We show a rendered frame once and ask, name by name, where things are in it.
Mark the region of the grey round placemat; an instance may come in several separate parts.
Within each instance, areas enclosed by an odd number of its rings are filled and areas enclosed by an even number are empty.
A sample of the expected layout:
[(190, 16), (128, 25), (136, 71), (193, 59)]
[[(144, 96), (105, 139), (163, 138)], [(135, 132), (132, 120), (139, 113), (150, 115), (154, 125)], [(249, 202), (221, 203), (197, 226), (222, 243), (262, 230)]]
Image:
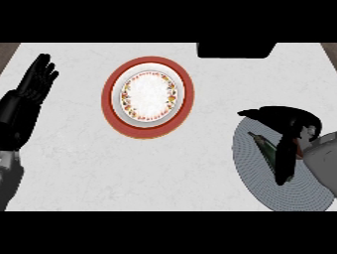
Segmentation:
[(234, 161), (243, 182), (259, 202), (274, 211), (324, 211), (333, 204), (334, 194), (318, 182), (303, 161), (296, 161), (294, 176), (280, 186), (250, 132), (278, 145), (281, 134), (247, 117), (234, 136)]

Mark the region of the dark green eggplant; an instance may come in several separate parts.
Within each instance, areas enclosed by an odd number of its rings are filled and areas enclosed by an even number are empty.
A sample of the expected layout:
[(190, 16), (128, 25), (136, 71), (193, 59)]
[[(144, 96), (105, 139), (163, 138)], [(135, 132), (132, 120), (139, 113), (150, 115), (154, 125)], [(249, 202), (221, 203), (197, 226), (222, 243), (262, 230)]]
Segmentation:
[(271, 170), (275, 171), (275, 152), (277, 152), (275, 145), (262, 135), (258, 135), (253, 132), (250, 132), (250, 136), (253, 137), (255, 143), (258, 145), (268, 166)]

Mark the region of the black appliance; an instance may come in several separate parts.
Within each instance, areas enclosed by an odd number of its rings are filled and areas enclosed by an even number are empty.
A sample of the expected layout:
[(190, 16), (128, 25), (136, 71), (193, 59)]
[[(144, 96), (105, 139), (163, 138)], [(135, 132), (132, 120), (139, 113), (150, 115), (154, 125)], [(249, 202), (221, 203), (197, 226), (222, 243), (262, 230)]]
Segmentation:
[(265, 59), (275, 43), (198, 43), (198, 57), (203, 59)]

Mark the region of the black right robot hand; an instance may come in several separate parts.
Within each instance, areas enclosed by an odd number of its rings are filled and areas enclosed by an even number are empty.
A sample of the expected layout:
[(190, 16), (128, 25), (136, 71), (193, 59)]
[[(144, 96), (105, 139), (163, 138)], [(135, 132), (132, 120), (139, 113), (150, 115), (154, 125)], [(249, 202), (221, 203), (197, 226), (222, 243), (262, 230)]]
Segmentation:
[(283, 186), (294, 176), (296, 156), (302, 150), (300, 133), (308, 129), (309, 141), (314, 141), (321, 134), (322, 122), (311, 112), (287, 106), (263, 106), (260, 109), (243, 110), (238, 114), (281, 134), (275, 151), (275, 182)]

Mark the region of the red rimmed floral plate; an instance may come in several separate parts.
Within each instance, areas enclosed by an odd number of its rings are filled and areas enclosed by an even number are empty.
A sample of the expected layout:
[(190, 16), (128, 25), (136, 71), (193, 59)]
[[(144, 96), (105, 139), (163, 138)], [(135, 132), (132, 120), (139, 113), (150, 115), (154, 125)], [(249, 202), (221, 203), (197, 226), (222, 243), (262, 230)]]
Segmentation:
[(176, 62), (162, 57), (134, 59), (117, 68), (104, 85), (105, 120), (128, 137), (162, 137), (184, 124), (194, 98), (191, 75)]

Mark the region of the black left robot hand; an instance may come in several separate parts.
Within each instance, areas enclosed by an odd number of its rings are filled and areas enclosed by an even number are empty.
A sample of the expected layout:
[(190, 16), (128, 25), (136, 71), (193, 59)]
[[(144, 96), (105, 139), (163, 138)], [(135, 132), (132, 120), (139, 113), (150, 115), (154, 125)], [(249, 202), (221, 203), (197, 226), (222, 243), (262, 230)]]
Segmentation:
[(18, 151), (30, 140), (42, 105), (60, 76), (55, 67), (51, 55), (41, 54), (18, 87), (0, 99), (0, 151)]

